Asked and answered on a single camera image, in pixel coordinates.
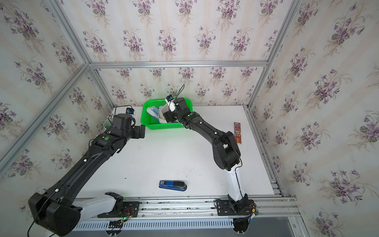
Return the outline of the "white baseball cap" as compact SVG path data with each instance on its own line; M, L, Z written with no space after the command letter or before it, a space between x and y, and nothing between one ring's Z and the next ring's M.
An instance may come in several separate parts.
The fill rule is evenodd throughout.
M172 123L176 121L176 117L174 115L175 112L175 104L173 102L169 102L164 106L159 108L159 122L160 123Z

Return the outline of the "blue baseball cap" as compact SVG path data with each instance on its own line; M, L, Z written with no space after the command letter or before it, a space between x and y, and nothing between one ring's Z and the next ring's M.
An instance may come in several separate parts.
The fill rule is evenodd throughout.
M160 109L155 107L155 106L152 106L152 107L148 107L147 108L147 113L149 115L151 115L154 119L156 119L157 121L160 120L160 116L159 116L159 113L160 113Z

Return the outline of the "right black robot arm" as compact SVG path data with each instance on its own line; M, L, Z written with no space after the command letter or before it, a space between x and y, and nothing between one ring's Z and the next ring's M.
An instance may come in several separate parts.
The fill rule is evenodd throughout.
M166 105L162 115L166 122L178 122L186 129L200 134L212 145L213 159L216 165L224 170L228 176L229 206L238 213L249 207L248 195L240 182L239 170L243 166L241 152L232 132L216 129L206 122L202 116L191 111L184 98L174 98L169 95L165 99Z

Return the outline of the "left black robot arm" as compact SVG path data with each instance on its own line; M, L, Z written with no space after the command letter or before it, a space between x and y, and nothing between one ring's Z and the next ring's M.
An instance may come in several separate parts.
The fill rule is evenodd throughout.
M114 116L112 126L88 143L81 159L43 194L34 193L28 200L33 223L58 236L70 233L77 224L105 215L123 217L123 196L107 192L101 197L76 201L77 195L93 174L130 139L143 139L145 125L136 125L130 114Z

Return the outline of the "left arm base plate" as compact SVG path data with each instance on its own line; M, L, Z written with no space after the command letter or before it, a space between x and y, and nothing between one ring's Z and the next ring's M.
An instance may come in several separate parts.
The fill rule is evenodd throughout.
M140 203L138 201L124 201L116 204L112 211L97 215L98 218L137 217Z

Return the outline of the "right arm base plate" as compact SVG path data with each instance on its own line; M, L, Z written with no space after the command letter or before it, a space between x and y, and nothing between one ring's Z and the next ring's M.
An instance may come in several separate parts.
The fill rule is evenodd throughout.
M232 200L216 199L214 205L218 216L248 216L256 211L256 204L252 199Z

